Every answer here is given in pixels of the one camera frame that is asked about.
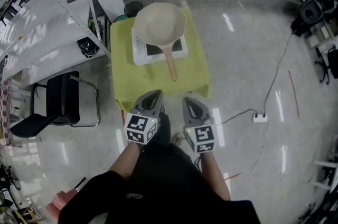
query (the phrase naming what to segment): wire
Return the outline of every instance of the wire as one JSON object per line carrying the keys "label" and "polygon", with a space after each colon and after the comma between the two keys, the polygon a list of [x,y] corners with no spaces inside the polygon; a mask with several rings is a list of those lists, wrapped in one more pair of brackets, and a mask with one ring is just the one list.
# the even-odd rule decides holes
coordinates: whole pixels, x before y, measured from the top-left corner
{"label": "wire", "polygon": [[235,119],[236,117],[238,117],[238,116],[240,116],[240,115],[242,115],[242,114],[244,114],[244,113],[247,113],[248,111],[254,111],[254,112],[256,113],[255,115],[258,115],[258,112],[257,112],[255,109],[249,108],[249,109],[247,109],[246,111],[243,111],[243,112],[241,112],[241,113],[239,113],[239,114],[237,114],[237,115],[235,115],[235,116],[233,116],[233,117],[227,119],[226,121],[224,121],[224,122],[222,122],[222,123],[220,123],[220,124],[217,124],[216,126],[219,126],[219,125],[222,125],[222,124],[226,124],[228,121],[230,121],[230,120],[232,120],[232,119]]}
{"label": "wire", "polygon": [[201,168],[200,168],[200,162],[201,162],[201,156],[196,158],[196,160],[194,161],[194,165],[197,167],[199,172],[202,173]]}
{"label": "wire", "polygon": [[289,71],[289,76],[292,84],[292,89],[294,91],[294,96],[295,96],[295,102],[296,102],[296,107],[297,107],[297,118],[299,119],[299,108],[298,108],[298,102],[297,102],[297,97],[296,97],[296,90],[295,90],[295,85],[291,77],[291,72]]}
{"label": "wire", "polygon": [[280,60],[279,60],[279,63],[277,64],[277,69],[276,69],[275,77],[274,77],[274,79],[273,79],[273,81],[272,81],[272,83],[271,83],[271,86],[270,86],[270,89],[269,89],[269,91],[268,91],[268,94],[267,94],[266,97],[265,97],[264,104],[263,104],[263,111],[262,111],[263,115],[265,115],[265,105],[266,105],[266,102],[268,101],[268,97],[269,97],[269,95],[270,95],[271,89],[273,88],[273,85],[274,85],[274,83],[275,83],[275,80],[276,80],[276,77],[277,77],[277,74],[278,74],[279,65],[280,65],[281,61],[283,60],[283,58],[284,58],[284,55],[285,55],[285,53],[286,53],[286,49],[287,49],[287,47],[289,46],[290,38],[291,38],[292,35],[293,35],[293,33],[290,34],[290,36],[289,36],[289,38],[288,38],[288,40],[287,40],[287,43],[286,43],[286,46],[285,46],[283,55],[281,56],[281,58],[280,58]]}
{"label": "wire", "polygon": [[236,199],[237,195],[239,194],[239,192],[241,191],[241,189],[242,189],[243,186],[245,185],[245,183],[246,183],[247,179],[249,178],[250,174],[252,173],[252,171],[256,168],[256,166],[257,166],[258,163],[260,162],[261,157],[262,157],[262,155],[263,155],[263,151],[264,151],[264,149],[265,149],[265,137],[266,137],[268,131],[269,131],[269,124],[268,124],[268,126],[267,126],[267,128],[266,128],[266,131],[265,131],[264,135],[263,135],[263,144],[262,144],[262,147],[259,149],[259,151],[260,151],[259,157],[258,157],[257,161],[255,162],[255,164],[253,165],[253,167],[251,168],[251,170],[249,171],[249,173],[248,173],[248,175],[246,176],[245,180],[243,181],[243,184],[242,184],[242,185],[240,186],[240,188],[238,189],[236,195],[233,197],[233,200]]}

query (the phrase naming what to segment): table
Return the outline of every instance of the table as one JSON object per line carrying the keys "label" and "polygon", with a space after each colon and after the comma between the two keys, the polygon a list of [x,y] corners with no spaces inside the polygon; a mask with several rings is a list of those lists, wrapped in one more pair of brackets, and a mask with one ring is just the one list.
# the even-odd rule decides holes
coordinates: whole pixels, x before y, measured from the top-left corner
{"label": "table", "polygon": [[3,17],[11,21],[14,15],[17,14],[17,10],[12,6],[13,0],[6,1],[4,5],[0,6],[0,21],[3,20]]}
{"label": "table", "polygon": [[131,29],[135,18],[113,23],[110,27],[110,50],[115,100],[121,110],[130,112],[136,99],[151,90],[160,89],[167,97],[186,92],[210,96],[210,73],[189,9],[181,9],[186,17],[185,40],[188,56],[176,59],[179,79],[173,82],[166,61],[135,66]]}

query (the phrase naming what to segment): equipment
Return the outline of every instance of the equipment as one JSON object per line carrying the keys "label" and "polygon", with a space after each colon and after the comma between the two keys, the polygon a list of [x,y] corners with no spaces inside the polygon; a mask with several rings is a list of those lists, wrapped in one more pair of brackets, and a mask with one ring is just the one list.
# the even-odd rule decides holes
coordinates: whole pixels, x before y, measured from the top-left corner
{"label": "equipment", "polygon": [[191,97],[182,101],[184,135],[194,153],[206,153],[215,149],[213,118],[207,106]]}
{"label": "equipment", "polygon": [[162,49],[173,81],[178,79],[173,58],[173,45],[185,31],[186,20],[181,10],[169,3],[153,3],[138,12],[134,29],[145,43]]}
{"label": "equipment", "polygon": [[[150,91],[140,96],[126,116],[125,133],[131,142],[147,144],[160,125],[159,113],[163,102],[161,90]],[[215,137],[213,118],[206,105],[198,100],[185,97],[182,102],[184,135],[195,153],[213,151]]]}
{"label": "equipment", "polygon": [[[136,66],[151,64],[157,61],[165,61],[166,57],[163,51],[157,46],[144,43],[135,33],[132,28],[132,43],[133,43],[133,61]],[[173,45],[174,59],[185,58],[188,56],[185,37],[179,38]]]}
{"label": "equipment", "polygon": [[338,0],[306,0],[298,17],[292,22],[293,34],[301,36],[322,20],[329,21],[338,17]]}
{"label": "equipment", "polygon": [[161,90],[150,91],[137,98],[126,116],[125,133],[131,142],[147,144],[159,126],[159,112],[163,102]]}
{"label": "equipment", "polygon": [[[96,29],[95,29],[95,25],[94,25],[93,20],[89,20],[88,28],[90,28],[90,30],[94,34],[96,34]],[[99,47],[89,37],[85,37],[83,39],[80,39],[77,42],[78,42],[78,46],[79,46],[82,54],[86,58],[93,57],[96,54],[96,52],[99,50]]]}

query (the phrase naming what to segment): power strip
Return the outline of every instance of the power strip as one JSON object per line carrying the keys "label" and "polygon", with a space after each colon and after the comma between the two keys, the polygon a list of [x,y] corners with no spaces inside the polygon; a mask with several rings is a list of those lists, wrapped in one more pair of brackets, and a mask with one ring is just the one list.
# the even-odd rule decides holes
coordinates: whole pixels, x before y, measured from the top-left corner
{"label": "power strip", "polygon": [[268,122],[268,115],[257,114],[253,115],[253,122],[254,123],[267,123]]}

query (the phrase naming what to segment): white metal shelf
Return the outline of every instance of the white metal shelf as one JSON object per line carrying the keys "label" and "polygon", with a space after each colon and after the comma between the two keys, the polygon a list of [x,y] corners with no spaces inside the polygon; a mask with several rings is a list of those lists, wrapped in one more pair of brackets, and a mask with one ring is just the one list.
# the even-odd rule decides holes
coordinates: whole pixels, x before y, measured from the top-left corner
{"label": "white metal shelf", "polygon": [[64,11],[55,0],[30,0],[0,35],[0,61],[19,42],[19,38],[24,38],[37,26],[62,13]]}
{"label": "white metal shelf", "polygon": [[[103,26],[104,34],[109,33],[110,28],[107,30],[104,16],[99,16],[97,19]],[[109,38],[107,38],[107,40],[108,43],[105,43],[105,45],[108,45],[110,42]],[[54,50],[48,55],[39,58],[23,69],[21,75],[21,87],[27,87],[62,70],[103,55],[105,55],[105,53],[100,49],[93,57],[86,58],[79,49],[77,42],[63,46],[62,48]]]}
{"label": "white metal shelf", "polygon": [[[71,3],[70,7],[84,23],[88,23],[89,0],[77,0]],[[3,70],[2,82],[39,58],[86,36],[79,25],[65,12],[38,25],[11,48]]]}

